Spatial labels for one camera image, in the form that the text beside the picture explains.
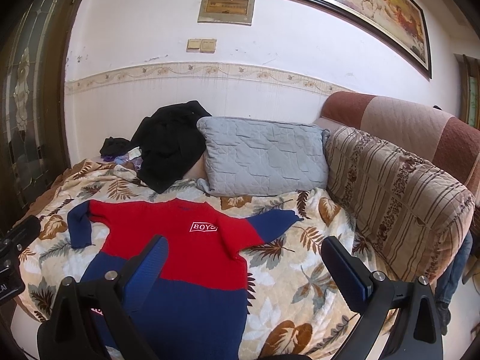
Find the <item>wooden door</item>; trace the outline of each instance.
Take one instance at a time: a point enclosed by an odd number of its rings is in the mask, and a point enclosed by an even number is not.
[[[80,0],[33,0],[0,49],[0,230],[68,166],[64,64]]]

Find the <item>framed painting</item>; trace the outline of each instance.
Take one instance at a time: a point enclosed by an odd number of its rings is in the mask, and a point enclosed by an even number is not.
[[[305,0],[374,33],[431,78],[430,44],[422,9],[413,0]]]

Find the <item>wall switch plate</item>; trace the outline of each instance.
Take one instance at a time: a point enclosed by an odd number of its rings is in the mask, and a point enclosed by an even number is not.
[[[201,53],[214,53],[216,48],[217,48],[216,39],[202,39],[202,42],[200,44]]]
[[[187,50],[199,50],[201,43],[201,39],[189,39],[187,41]]]

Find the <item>brown sofa cover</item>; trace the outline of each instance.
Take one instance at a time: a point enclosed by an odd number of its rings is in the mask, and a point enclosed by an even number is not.
[[[480,205],[480,131],[455,116],[405,100],[341,91],[327,99],[321,117],[431,161],[464,184]]]
[[[330,196],[397,278],[438,278],[468,232],[472,193],[430,161],[355,128],[338,128],[325,152]]]

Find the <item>black clothing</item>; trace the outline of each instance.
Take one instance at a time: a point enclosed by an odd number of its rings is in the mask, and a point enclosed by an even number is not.
[[[140,180],[158,193],[180,180],[206,149],[197,129],[204,116],[211,115],[193,100],[159,108],[144,118],[130,141],[131,147],[142,151]]]
[[[106,138],[100,149],[100,155],[104,157],[118,157],[127,154],[135,146],[131,146],[130,141],[125,138]]]

